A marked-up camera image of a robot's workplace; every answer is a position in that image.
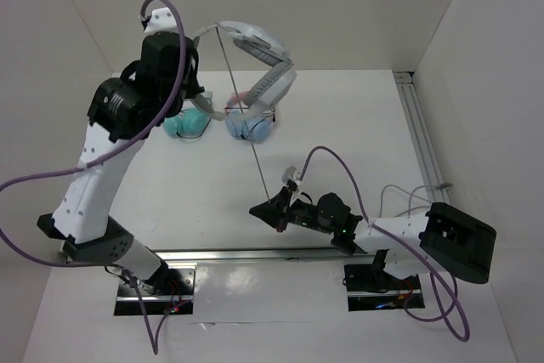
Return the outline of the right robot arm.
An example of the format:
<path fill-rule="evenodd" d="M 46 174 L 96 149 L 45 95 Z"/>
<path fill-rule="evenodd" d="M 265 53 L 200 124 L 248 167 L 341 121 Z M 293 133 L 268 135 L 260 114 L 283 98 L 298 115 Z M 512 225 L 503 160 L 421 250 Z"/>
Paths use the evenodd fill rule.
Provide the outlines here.
<path fill-rule="evenodd" d="M 374 255 L 371 278 L 381 288 L 431 269 L 473 284 L 489 280 L 496 230 L 444 202 L 425 213 L 364 220 L 335 193 L 311 203 L 283 187 L 249 213 L 278 232 L 295 224 L 330 235 L 331 245 L 348 256 Z"/>

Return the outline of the white grey headphones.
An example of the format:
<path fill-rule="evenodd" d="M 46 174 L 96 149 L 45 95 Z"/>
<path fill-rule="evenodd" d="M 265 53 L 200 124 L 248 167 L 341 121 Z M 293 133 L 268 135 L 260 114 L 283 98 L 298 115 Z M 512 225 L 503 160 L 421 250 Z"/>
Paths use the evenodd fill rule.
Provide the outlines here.
<path fill-rule="evenodd" d="M 242 103 L 246 106 L 246 110 L 240 115 L 233 116 L 226 111 L 216 111 L 201 96 L 193 98 L 195 108 L 216 121 L 248 121 L 275 108 L 297 77 L 287 47 L 279 38 L 260 26 L 232 20 L 202 27 L 194 34 L 194 45 L 198 46 L 201 38 L 215 29 L 226 31 L 237 48 L 268 65 L 269 70 L 246 93 L 235 96 L 236 104 Z"/>

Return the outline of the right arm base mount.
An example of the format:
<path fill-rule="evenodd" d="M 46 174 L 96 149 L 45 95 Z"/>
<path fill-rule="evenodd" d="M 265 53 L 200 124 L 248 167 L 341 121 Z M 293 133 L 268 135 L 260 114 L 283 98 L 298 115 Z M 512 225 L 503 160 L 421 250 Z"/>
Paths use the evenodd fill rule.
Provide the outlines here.
<path fill-rule="evenodd" d="M 386 250 L 378 251 L 369 264 L 345 264 L 343 285 L 348 311 L 424 309 L 422 286 L 417 275 L 397 279 L 387 274 Z"/>

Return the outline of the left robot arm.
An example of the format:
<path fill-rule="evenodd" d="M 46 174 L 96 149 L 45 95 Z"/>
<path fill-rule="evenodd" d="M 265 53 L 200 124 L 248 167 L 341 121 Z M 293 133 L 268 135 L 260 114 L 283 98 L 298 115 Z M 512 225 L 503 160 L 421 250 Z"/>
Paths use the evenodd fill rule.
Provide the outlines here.
<path fill-rule="evenodd" d="M 154 118 L 177 115 L 186 97 L 202 92 L 198 64 L 190 38 L 166 31 L 145 37 L 139 60 L 97 88 L 78 172 L 57 209 L 37 221 L 48 237 L 63 242 L 70 261 L 126 269 L 149 294 L 162 292 L 179 275 L 111 217 L 111 206 L 144 144 L 136 135 L 149 136 Z"/>

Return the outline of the pink blue cat-ear headphones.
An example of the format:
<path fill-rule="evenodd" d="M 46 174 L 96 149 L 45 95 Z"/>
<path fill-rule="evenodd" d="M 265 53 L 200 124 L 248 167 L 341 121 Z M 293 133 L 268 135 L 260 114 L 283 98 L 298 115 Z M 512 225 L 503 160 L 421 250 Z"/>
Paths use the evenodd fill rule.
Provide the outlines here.
<path fill-rule="evenodd" d="M 224 123 L 229 134 L 235 139 L 254 143 L 264 142 L 270 136 L 275 125 L 276 110 L 272 108 L 249 120 L 233 120 L 233 117 L 237 117 L 249 110 L 249 107 L 243 102 L 246 95 L 247 91 L 230 95 L 224 107 L 224 113 L 228 117 L 224 120 Z"/>

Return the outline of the aluminium side rail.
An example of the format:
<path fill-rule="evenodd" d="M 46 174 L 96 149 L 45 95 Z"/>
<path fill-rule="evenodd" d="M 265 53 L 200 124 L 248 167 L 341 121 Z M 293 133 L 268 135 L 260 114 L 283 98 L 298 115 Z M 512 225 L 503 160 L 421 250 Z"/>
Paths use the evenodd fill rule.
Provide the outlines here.
<path fill-rule="evenodd" d="M 411 134 L 412 144 L 415 147 L 423 181 L 425 184 L 431 186 L 428 195 L 433 201 L 442 201 L 450 204 L 449 185 L 445 182 L 439 168 L 438 159 L 422 112 L 422 106 L 417 96 L 413 73 L 409 71 L 394 71 L 393 75 Z"/>

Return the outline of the aluminium front rail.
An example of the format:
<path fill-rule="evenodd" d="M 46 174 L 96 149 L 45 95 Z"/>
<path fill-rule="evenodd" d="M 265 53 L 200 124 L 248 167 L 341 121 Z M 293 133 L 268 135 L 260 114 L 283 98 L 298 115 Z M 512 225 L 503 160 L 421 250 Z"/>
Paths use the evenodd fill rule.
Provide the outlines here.
<path fill-rule="evenodd" d="M 81 244 L 68 241 L 61 248 L 63 254 L 76 263 L 122 266 L 123 268 L 156 269 L 160 262 L 174 266 L 187 263 L 253 262 L 269 260 L 314 261 L 343 259 L 347 256 L 334 248 L 271 248 L 234 250 L 163 250 L 152 251 L 139 242 L 122 240 L 116 244 Z"/>

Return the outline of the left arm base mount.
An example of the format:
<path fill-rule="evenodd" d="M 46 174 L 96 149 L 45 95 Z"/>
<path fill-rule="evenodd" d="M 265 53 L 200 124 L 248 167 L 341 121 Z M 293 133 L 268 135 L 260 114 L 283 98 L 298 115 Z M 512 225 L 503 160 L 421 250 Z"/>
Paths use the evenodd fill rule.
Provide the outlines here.
<path fill-rule="evenodd" d="M 138 281 L 139 291 L 148 315 L 163 315 L 167 310 L 171 315 L 192 315 L 196 287 L 196 264 L 173 263 L 166 282 L 160 289 Z M 128 276 L 119 269 L 105 271 L 118 279 L 115 316 L 142 315 L 139 299 L 134 288 L 129 285 Z"/>

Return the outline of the teal cat-ear headphones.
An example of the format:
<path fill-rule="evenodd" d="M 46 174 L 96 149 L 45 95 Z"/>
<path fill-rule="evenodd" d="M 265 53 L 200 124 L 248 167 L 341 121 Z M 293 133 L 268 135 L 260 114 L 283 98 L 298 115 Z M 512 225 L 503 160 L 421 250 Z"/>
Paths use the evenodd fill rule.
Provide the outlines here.
<path fill-rule="evenodd" d="M 164 120 L 162 129 L 170 138 L 199 139 L 210 122 L 208 115 L 197 109 L 192 100 L 187 100 L 176 116 Z"/>

